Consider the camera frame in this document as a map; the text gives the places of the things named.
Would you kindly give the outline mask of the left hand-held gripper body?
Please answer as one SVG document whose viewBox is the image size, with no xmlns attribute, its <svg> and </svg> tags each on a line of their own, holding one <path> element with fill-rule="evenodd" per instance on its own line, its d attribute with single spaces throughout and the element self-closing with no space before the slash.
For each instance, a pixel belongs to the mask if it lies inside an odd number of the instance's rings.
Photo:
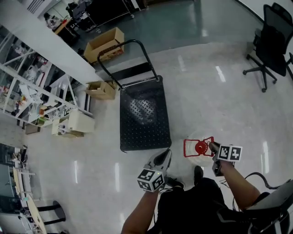
<svg viewBox="0 0 293 234">
<path fill-rule="evenodd" d="M 142 172 L 137 177 L 138 185 L 145 191 L 155 192 L 165 184 L 168 163 L 156 165 L 148 162 L 143 167 Z"/>
</svg>

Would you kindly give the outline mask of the clear water jug red cap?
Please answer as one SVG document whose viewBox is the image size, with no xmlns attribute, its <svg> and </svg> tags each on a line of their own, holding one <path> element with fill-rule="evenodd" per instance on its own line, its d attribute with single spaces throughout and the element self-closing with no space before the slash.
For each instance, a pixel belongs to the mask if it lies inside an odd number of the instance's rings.
<svg viewBox="0 0 293 234">
<path fill-rule="evenodd" d="M 183 156 L 194 165 L 211 166 L 215 154 L 209 148 L 210 143 L 214 143 L 213 136 L 193 133 L 189 138 L 183 140 Z"/>
</svg>

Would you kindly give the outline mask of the black platform trolley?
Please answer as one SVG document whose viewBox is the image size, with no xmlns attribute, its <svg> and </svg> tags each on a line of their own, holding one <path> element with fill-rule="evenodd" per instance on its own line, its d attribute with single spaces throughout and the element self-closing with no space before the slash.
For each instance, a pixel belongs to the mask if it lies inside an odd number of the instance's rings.
<svg viewBox="0 0 293 234">
<path fill-rule="evenodd" d="M 146 62 L 110 73 L 101 61 L 107 52 L 137 43 Z M 120 150 L 163 149 L 172 144 L 163 77 L 158 75 L 146 49 L 131 39 L 99 52 L 97 61 L 120 90 Z"/>
</svg>

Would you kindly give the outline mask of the person's left forearm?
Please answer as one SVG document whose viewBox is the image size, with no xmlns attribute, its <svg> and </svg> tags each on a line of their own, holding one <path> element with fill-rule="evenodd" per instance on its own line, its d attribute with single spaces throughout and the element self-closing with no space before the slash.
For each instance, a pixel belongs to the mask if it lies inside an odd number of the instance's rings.
<svg viewBox="0 0 293 234">
<path fill-rule="evenodd" d="M 159 192 L 146 191 L 124 222 L 121 234 L 146 234 L 154 215 Z"/>
</svg>

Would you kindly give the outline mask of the person's right forearm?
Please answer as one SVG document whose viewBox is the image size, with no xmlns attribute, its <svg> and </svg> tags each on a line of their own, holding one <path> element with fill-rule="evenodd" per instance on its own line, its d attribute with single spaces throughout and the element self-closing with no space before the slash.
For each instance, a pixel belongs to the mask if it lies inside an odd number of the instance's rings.
<svg viewBox="0 0 293 234">
<path fill-rule="evenodd" d="M 245 210 L 253 205 L 260 196 L 259 190 L 250 184 L 228 161 L 220 161 L 221 173 L 224 175 L 235 201 L 240 210 Z"/>
</svg>

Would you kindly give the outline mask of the person's black clothing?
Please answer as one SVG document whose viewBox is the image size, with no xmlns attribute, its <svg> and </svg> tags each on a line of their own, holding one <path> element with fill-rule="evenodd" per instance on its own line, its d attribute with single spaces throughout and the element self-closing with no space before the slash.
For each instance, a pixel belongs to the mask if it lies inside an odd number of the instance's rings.
<svg viewBox="0 0 293 234">
<path fill-rule="evenodd" d="M 247 234 L 242 213 L 229 209 L 216 182 L 203 178 L 184 191 L 180 187 L 160 196 L 156 224 L 147 234 Z"/>
</svg>

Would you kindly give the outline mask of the small open cardboard box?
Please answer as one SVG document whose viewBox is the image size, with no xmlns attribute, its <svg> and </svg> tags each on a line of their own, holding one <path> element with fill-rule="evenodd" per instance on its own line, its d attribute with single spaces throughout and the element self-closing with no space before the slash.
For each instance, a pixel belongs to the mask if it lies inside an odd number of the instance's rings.
<svg viewBox="0 0 293 234">
<path fill-rule="evenodd" d="M 116 90 L 105 81 L 89 82 L 85 92 L 98 100 L 114 100 L 116 95 Z"/>
</svg>

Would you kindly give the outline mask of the black table base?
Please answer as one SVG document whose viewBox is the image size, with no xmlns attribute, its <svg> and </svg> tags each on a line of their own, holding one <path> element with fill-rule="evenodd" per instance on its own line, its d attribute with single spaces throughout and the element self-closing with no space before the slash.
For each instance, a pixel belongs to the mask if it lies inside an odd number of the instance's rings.
<svg viewBox="0 0 293 234">
<path fill-rule="evenodd" d="M 54 211 L 58 217 L 56 220 L 44 222 L 45 226 L 66 221 L 65 212 L 62 206 L 56 200 L 53 200 L 53 204 L 50 206 L 37 207 L 37 209 L 39 212 Z"/>
</svg>

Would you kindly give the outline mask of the white flat box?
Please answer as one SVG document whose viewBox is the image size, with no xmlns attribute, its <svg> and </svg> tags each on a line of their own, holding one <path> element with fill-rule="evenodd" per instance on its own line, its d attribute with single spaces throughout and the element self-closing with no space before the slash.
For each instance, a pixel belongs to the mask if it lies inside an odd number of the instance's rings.
<svg viewBox="0 0 293 234">
<path fill-rule="evenodd" d="M 52 122 L 52 135 L 58 135 L 59 133 L 59 124 L 67 120 L 67 117 L 57 118 Z"/>
</svg>

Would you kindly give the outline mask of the black mesh office chair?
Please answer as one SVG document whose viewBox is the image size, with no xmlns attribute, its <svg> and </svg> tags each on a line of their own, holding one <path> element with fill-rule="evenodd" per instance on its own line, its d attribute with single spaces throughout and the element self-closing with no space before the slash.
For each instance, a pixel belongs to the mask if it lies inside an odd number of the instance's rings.
<svg viewBox="0 0 293 234">
<path fill-rule="evenodd" d="M 267 90 L 267 75 L 273 78 L 274 84 L 277 82 L 277 78 L 270 71 L 272 70 L 284 77 L 288 65 L 293 64 L 292 53 L 289 54 L 289 60 L 285 59 L 288 44 L 293 38 L 293 17 L 278 3 L 273 3 L 271 6 L 265 4 L 263 11 L 263 28 L 255 31 L 253 41 L 255 54 L 260 61 L 247 54 L 246 59 L 251 59 L 258 67 L 244 70 L 243 75 L 261 71 L 264 81 L 264 88 L 261 91 L 265 93 Z"/>
</svg>

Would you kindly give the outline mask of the round wooden table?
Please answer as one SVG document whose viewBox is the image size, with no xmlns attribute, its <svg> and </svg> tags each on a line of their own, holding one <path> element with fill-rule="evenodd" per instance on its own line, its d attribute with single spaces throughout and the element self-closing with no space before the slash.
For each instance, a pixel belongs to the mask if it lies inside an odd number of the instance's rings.
<svg viewBox="0 0 293 234">
<path fill-rule="evenodd" d="M 21 199 L 22 202 L 27 203 L 28 210 L 31 214 L 31 218 L 33 219 L 35 227 L 33 230 L 37 232 L 37 234 L 48 234 L 46 227 L 44 225 L 44 221 L 41 218 L 40 212 L 35 204 L 35 200 L 31 197 L 33 194 L 31 191 L 26 191 L 22 182 L 22 175 L 25 176 L 35 176 L 35 173 L 31 173 L 28 170 L 22 170 L 20 168 L 13 167 L 13 176 L 15 181 L 15 189 L 16 193 Z"/>
</svg>

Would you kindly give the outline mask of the brown flat box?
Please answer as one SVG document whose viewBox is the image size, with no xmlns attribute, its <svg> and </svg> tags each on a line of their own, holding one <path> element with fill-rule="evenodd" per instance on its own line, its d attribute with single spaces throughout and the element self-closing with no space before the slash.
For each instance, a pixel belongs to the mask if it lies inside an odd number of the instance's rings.
<svg viewBox="0 0 293 234">
<path fill-rule="evenodd" d="M 40 132 L 41 128 L 39 126 L 36 125 L 32 125 L 32 124 L 27 124 L 25 126 L 25 134 L 29 135 L 29 134 L 33 134 L 33 133 L 38 133 Z"/>
</svg>

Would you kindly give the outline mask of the large open cardboard box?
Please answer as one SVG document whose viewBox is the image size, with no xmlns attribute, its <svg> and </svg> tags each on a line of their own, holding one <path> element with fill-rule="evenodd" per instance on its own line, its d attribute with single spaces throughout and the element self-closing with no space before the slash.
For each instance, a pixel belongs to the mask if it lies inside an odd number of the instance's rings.
<svg viewBox="0 0 293 234">
<path fill-rule="evenodd" d="M 110 60 L 124 53 L 124 45 L 112 50 L 109 50 L 109 48 L 123 43 L 124 41 L 124 33 L 118 27 L 115 27 L 90 40 L 86 45 L 83 55 L 85 59 L 92 64 L 97 62 L 98 54 L 106 50 L 105 54 L 100 57 L 100 60 L 102 62 Z"/>
</svg>

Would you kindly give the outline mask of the white metal shelving rack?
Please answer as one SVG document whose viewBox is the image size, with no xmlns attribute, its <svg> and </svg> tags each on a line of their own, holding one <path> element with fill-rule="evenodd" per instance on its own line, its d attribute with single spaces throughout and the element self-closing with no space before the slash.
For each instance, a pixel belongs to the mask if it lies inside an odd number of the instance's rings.
<svg viewBox="0 0 293 234">
<path fill-rule="evenodd" d="M 43 102 L 30 103 L 20 84 L 35 89 Z M 40 127 L 69 117 L 73 109 L 92 117 L 91 98 L 85 89 L 0 25 L 0 114 Z"/>
</svg>

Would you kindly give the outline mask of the white crumpled cloth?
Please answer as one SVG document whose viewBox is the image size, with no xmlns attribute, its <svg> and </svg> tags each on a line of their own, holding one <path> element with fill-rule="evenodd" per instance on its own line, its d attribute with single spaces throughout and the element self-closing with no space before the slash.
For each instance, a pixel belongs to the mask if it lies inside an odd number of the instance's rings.
<svg viewBox="0 0 293 234">
<path fill-rule="evenodd" d="M 43 101 L 41 100 L 40 94 L 33 89 L 30 88 L 29 86 L 25 84 L 20 84 L 19 85 L 21 93 L 25 96 L 25 98 L 30 102 L 30 103 L 36 103 L 36 104 L 41 104 Z"/>
</svg>

